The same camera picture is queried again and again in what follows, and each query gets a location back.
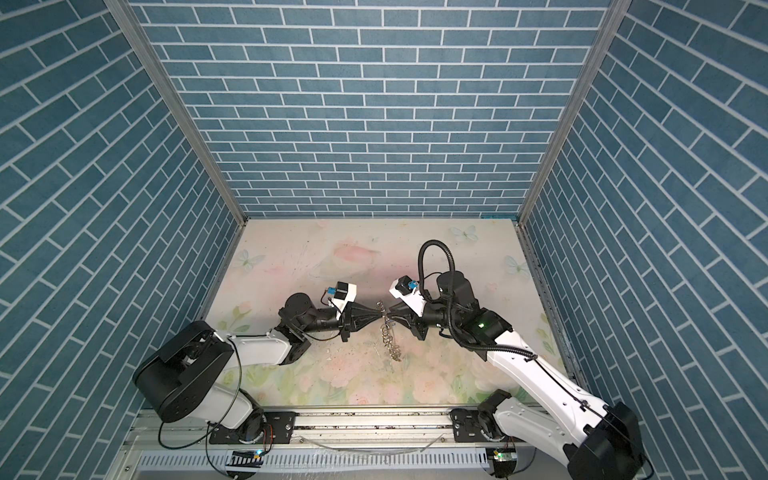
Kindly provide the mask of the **large metal keyring band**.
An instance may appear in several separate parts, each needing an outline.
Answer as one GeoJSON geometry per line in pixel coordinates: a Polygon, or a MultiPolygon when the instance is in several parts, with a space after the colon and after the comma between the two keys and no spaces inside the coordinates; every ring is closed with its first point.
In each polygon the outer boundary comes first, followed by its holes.
{"type": "Polygon", "coordinates": [[[395,362],[401,362],[402,361],[401,349],[397,344],[394,336],[395,322],[390,319],[387,308],[385,307],[382,301],[377,302],[377,307],[380,310],[380,313],[382,314],[382,320],[383,320],[383,324],[381,326],[381,335],[382,335],[383,344],[390,358],[395,362]]]}

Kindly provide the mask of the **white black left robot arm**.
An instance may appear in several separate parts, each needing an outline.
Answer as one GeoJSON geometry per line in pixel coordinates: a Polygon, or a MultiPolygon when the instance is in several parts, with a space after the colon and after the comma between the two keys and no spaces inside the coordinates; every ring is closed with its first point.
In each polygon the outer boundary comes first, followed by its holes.
{"type": "Polygon", "coordinates": [[[235,430],[259,408],[243,386],[247,366],[290,365],[309,349],[315,333],[334,331],[346,341],[383,316],[355,302],[351,290],[339,293],[325,307],[305,293],[291,295],[278,311],[278,325],[261,335],[237,336],[195,321],[140,364],[134,385],[164,423],[194,417],[235,430]]]}

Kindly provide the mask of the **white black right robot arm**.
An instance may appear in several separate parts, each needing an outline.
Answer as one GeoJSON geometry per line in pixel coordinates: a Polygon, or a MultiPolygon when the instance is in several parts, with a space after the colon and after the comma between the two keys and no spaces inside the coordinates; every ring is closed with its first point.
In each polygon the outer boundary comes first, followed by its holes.
{"type": "Polygon", "coordinates": [[[403,276],[391,285],[397,302],[390,318],[419,340],[431,328],[447,331],[449,339],[506,374],[542,408],[534,411],[496,390],[477,408],[486,436],[519,438],[564,465],[573,479],[633,479],[651,464],[636,413],[572,382],[509,322],[482,307],[444,242],[432,239],[420,247],[417,272],[417,279],[403,276]]]}

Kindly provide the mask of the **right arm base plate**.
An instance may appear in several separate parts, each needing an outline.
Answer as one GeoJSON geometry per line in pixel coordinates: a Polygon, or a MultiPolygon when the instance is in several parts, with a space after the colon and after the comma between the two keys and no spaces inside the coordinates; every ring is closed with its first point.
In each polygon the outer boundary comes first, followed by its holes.
{"type": "Polygon", "coordinates": [[[456,443],[523,442],[520,437],[504,434],[487,412],[477,409],[454,408],[449,412],[453,439],[456,443]]]}

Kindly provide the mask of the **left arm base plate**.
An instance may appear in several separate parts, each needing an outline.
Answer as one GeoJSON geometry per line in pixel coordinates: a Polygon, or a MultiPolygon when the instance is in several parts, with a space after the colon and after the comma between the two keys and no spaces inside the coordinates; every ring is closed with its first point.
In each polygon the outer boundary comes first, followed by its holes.
{"type": "Polygon", "coordinates": [[[209,442],[213,445],[264,447],[289,444],[296,419],[297,414],[291,411],[257,412],[236,429],[214,429],[209,442]]]}

